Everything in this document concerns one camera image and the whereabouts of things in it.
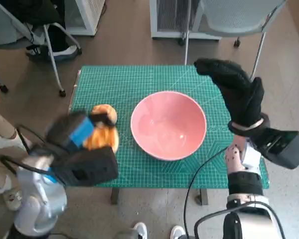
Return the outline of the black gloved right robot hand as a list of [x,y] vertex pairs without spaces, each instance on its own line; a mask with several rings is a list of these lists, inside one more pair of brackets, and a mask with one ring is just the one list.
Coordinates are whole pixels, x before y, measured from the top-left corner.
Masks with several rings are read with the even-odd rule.
[[251,127],[262,118],[264,87],[260,77],[251,80],[239,64],[229,60],[199,58],[194,66],[219,88],[232,122]]

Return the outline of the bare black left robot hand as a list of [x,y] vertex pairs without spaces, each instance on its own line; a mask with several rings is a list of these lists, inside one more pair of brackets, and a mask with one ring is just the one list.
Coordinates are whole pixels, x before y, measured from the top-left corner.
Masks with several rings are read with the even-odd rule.
[[58,117],[47,131],[45,139],[51,144],[74,152],[92,135],[97,123],[115,126],[107,113],[88,114],[85,111],[75,111]]

